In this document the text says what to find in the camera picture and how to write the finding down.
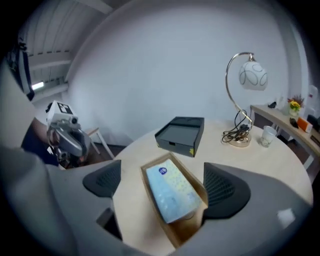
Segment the desk lamp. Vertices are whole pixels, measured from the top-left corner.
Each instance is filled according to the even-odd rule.
[[[258,62],[256,62],[254,58],[254,54],[252,52],[237,53],[232,57],[232,59],[229,61],[226,67],[226,72],[225,72],[226,91],[229,95],[230,100],[233,102],[235,108],[238,110],[238,113],[234,118],[234,128],[223,132],[222,141],[226,143],[230,143],[231,145],[236,147],[244,148],[250,144],[251,135],[249,131],[253,126],[253,121],[247,115],[247,112],[244,109],[242,109],[232,98],[230,94],[229,86],[228,86],[229,67],[232,61],[236,57],[241,55],[249,55],[249,60],[242,65],[239,71],[239,81],[244,89],[264,91],[268,84],[268,77],[267,77],[267,72],[261,67],[261,65]],[[236,124],[236,119],[240,113],[244,115],[244,118],[238,124]],[[242,122],[245,119],[249,120],[249,125],[246,125],[244,123],[242,124]]]

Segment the fluorescent light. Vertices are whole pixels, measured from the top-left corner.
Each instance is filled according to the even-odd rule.
[[[44,82],[38,82],[38,83],[32,85],[33,90],[39,89],[41,87],[44,87]]]

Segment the black box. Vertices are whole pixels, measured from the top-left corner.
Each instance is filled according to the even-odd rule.
[[[159,148],[195,157],[204,127],[203,117],[177,116],[154,136]]]

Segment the white lamp shade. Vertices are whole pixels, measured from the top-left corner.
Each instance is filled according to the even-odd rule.
[[[268,76],[258,62],[248,61],[240,68],[239,81],[247,90],[263,91],[268,85]]]

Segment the cup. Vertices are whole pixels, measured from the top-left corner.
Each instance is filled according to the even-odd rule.
[[[276,136],[277,131],[275,129],[273,129],[271,126],[264,126],[262,137],[260,139],[260,145],[268,148]]]

